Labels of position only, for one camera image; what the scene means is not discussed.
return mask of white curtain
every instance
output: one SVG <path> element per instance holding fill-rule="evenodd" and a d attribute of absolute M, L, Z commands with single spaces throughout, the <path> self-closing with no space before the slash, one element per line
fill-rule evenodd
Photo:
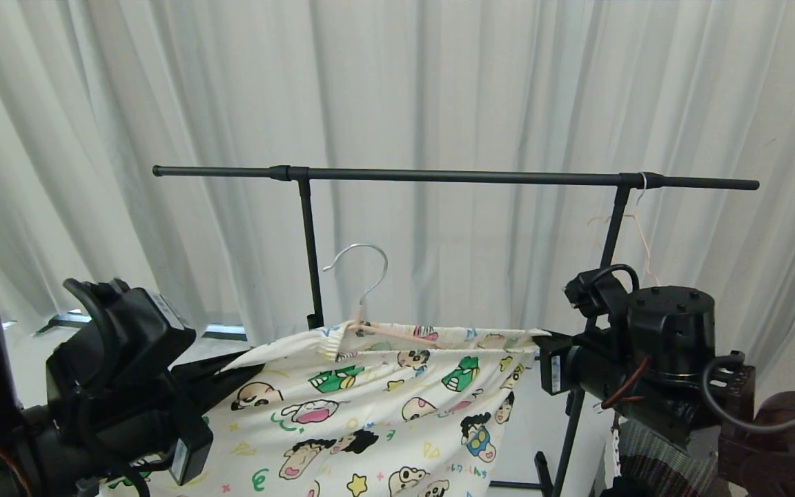
<path fill-rule="evenodd" d="M 301 330 L 296 185 L 153 164 L 759 179 L 652 190 L 638 214 L 660 281 L 716 298 L 718 352 L 763 366 L 795 318 L 795 1 L 0 2 L 7 317 L 34 329 L 76 307 L 66 277 L 119 276 L 252 343 Z M 612 195 L 313 182 L 318 254 L 389 254 L 376 321 L 574 333 L 561 287 L 598 264 L 605 225 L 587 223 Z M 631 220 L 615 261 L 642 273 Z M 353 253 L 322 274 L 328 324 L 379 264 Z"/>

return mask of black cable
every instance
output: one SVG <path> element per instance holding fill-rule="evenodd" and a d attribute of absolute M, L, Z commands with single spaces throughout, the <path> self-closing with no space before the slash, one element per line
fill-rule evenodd
<path fill-rule="evenodd" d="M 615 273 L 615 271 L 624 271 L 631 277 L 631 289 L 634 290 L 634 292 L 640 289 L 640 278 L 637 277 L 637 271 L 634 271 L 634 268 L 627 264 L 612 264 L 610 266 L 606 266 L 593 275 L 593 278 L 587 283 L 587 286 L 593 286 L 594 283 L 596 283 L 599 279 L 602 279 L 602 277 L 606 276 L 606 274 Z"/>
<path fill-rule="evenodd" d="M 707 404 L 710 410 L 712 410 L 720 419 L 731 422 L 733 425 L 736 425 L 736 427 L 741 428 L 742 430 L 749 433 L 770 435 L 795 428 L 795 418 L 791 419 L 790 421 L 780 422 L 777 425 L 755 425 L 752 422 L 745 422 L 741 421 L 740 419 L 735 419 L 731 414 L 723 410 L 723 408 L 720 408 L 719 404 L 716 403 L 713 394 L 710 393 L 710 375 L 716 368 L 741 364 L 741 362 L 744 362 L 744 359 L 742 359 L 740 355 L 724 355 L 720 356 L 719 358 L 714 358 L 709 362 L 709 364 L 707 364 L 707 366 L 704 368 L 704 371 L 701 371 L 701 397 L 703 397 L 704 403 Z"/>
<path fill-rule="evenodd" d="M 94 456 L 99 462 L 112 469 L 117 475 L 120 475 L 130 481 L 133 487 L 137 489 L 139 497 L 150 497 L 149 485 L 146 484 L 146 479 L 143 478 L 139 471 L 132 468 L 127 462 L 119 459 L 113 452 L 104 446 L 100 438 L 91 431 L 91 399 L 88 394 L 82 394 L 79 399 L 79 416 L 77 425 L 79 428 L 79 437 L 81 443 L 88 449 L 91 456 Z"/>
<path fill-rule="evenodd" d="M 116 367 L 119 365 L 119 336 L 110 315 L 107 314 L 97 296 L 91 293 L 88 286 L 70 277 L 69 280 L 63 281 L 63 288 L 69 290 L 69 293 L 79 299 L 81 305 L 88 311 L 88 315 L 91 316 L 91 320 L 100 331 L 100 340 L 104 344 L 104 356 L 102 356 L 100 367 L 86 386 L 95 395 L 100 393 L 112 380 Z"/>

